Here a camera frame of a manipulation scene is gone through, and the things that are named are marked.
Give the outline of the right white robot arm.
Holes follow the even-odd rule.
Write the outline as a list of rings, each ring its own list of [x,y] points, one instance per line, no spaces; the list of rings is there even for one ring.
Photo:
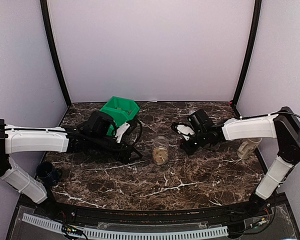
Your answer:
[[[250,217],[264,210],[264,201],[300,162],[300,115],[287,106],[275,112],[229,118],[219,123],[214,123],[203,109],[199,109],[188,115],[187,121],[174,122],[171,129],[182,137],[179,146],[189,156],[208,145],[236,140],[276,140],[275,159],[254,190],[256,198],[245,205],[245,213]]]

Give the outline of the clear glass jar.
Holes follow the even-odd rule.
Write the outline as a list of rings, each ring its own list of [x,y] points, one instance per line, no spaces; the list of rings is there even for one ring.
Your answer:
[[[164,136],[157,136],[153,141],[153,162],[164,165],[169,159],[169,140]]]

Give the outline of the green bin end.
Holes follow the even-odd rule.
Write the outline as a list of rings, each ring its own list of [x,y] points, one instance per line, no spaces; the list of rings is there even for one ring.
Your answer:
[[[117,128],[125,122],[134,119],[139,111],[140,107],[134,100],[116,96],[113,96],[99,110],[99,112],[112,117]]]

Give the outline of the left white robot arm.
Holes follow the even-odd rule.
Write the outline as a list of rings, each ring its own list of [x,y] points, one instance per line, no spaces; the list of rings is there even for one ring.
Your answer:
[[[49,187],[52,186],[51,174],[45,171],[41,182],[38,182],[12,159],[11,154],[70,154],[93,150],[106,152],[116,161],[129,164],[143,157],[135,148],[135,143],[123,141],[123,136],[133,131],[133,123],[133,120],[129,120],[108,133],[113,124],[111,120],[88,120],[77,126],[38,128],[14,126],[0,119],[0,179],[41,205],[41,210],[48,217],[57,218],[61,208],[54,202],[53,194],[49,193]]]

